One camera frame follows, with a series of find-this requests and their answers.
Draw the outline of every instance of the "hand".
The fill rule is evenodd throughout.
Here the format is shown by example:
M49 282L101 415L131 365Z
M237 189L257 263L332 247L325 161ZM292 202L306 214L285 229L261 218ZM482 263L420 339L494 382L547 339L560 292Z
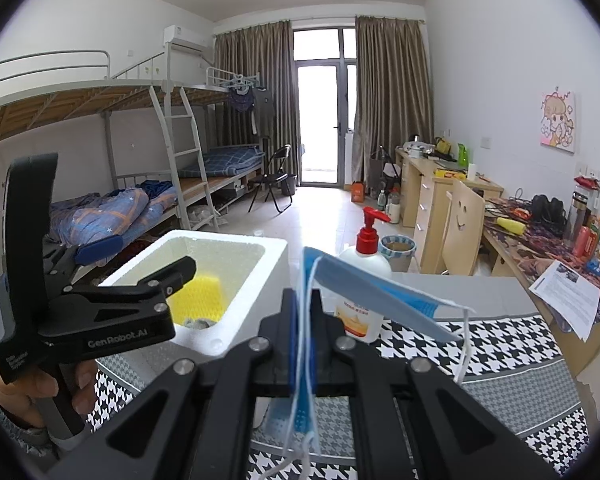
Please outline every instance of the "hand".
M72 405L81 415L93 411L95 393L96 361L83 361L75 367L75 382L80 388L74 395ZM44 428L40 412L31 399L55 397L58 382L49 374L36 369L11 384L4 384L0 377L0 406L3 410L36 428Z

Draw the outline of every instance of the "air conditioner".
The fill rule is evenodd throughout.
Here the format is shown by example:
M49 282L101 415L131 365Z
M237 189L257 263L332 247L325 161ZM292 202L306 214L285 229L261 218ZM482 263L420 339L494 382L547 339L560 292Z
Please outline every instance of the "air conditioner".
M209 48L210 38L193 32L184 27L171 25L164 29L164 44L171 43L185 50L193 50L199 54L206 54Z

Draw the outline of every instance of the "curtain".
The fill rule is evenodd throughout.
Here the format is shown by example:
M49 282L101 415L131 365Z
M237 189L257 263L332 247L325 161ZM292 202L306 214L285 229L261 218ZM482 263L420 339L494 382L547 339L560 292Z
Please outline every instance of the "curtain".
M418 135L433 143L433 110L427 55L413 20L356 18L358 111L353 142L353 177L368 175L364 160L380 146L390 155Z
M216 68L222 70L244 75L260 73L261 85L271 91L276 114L258 134L270 137L268 155L291 144L288 170L298 174L298 106L291 22L267 23L219 34L215 59ZM226 105L221 113L222 145L254 142L250 113L240 113Z

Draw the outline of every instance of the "poster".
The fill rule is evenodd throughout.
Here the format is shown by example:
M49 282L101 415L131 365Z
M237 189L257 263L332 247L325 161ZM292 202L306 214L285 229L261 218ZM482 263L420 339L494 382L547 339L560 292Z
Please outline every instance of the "poster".
M573 153L575 148L576 120L573 92L554 92L542 98L540 143Z

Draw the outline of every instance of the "surgical mask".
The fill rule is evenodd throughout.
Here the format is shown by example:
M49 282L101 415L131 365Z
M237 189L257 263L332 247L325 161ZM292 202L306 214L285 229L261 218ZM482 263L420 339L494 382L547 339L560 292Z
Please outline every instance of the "surgical mask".
M457 308L462 311L464 318L462 328L464 346L460 365L454 374L454 380L457 383L462 382L471 359L472 348L468 321L472 309L469 307L375 276L317 249L304 248L296 286L298 338L296 339L295 375L292 384L293 396L290 399L274 399L272 401L264 428L265 432L278 440L281 440L282 428L285 428L283 449L286 460L264 473L260 477L261 480L275 474L298 458L302 458L301 479L304 479L306 478L304 464L309 463L309 450L312 448L317 454L320 454L320 439L315 420L312 387L314 374L312 374L311 368L313 347L310 305L314 282L367 310L382 314L385 318L394 320L440 342L459 341L461 337L438 325L433 320L433 315L439 306ZM304 434L304 437L301 444L295 444L290 452L294 430ZM309 475L309 466L306 469L306 474Z

